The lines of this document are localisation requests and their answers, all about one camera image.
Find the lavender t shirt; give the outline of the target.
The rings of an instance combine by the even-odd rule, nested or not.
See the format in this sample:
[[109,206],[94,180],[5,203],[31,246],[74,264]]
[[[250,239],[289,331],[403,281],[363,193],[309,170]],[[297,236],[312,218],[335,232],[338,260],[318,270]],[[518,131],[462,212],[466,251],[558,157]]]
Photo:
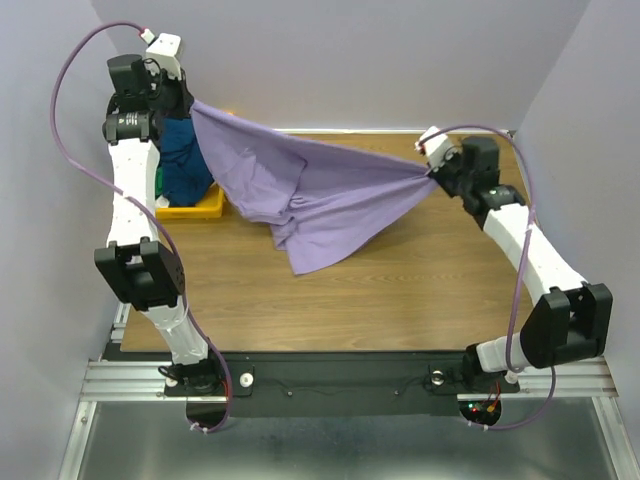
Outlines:
[[346,259],[437,188],[419,163],[285,135],[200,101],[191,118],[213,179],[244,219],[270,226],[296,275]]

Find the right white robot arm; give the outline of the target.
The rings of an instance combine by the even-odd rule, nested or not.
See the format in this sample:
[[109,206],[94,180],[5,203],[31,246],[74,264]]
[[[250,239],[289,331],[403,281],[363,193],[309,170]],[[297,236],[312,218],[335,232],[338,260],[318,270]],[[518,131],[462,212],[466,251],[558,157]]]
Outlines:
[[517,272],[514,293],[528,291],[533,309],[520,329],[466,348],[463,384],[482,390],[497,375],[527,367],[544,369],[603,354],[613,295],[592,284],[556,251],[536,225],[533,204],[500,180],[495,140],[469,136],[460,144],[431,128],[416,144],[426,156],[428,175],[493,240]]

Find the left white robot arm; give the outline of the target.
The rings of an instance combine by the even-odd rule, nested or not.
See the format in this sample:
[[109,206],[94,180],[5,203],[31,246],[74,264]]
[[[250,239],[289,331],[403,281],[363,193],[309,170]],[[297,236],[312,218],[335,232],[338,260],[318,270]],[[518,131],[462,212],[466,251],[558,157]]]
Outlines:
[[156,218],[155,182],[163,120],[186,118],[184,80],[138,54],[107,62],[114,93],[103,123],[113,168],[113,215],[94,263],[117,298],[144,315],[170,349],[159,372],[190,394],[229,391],[224,360],[196,326],[177,249]]

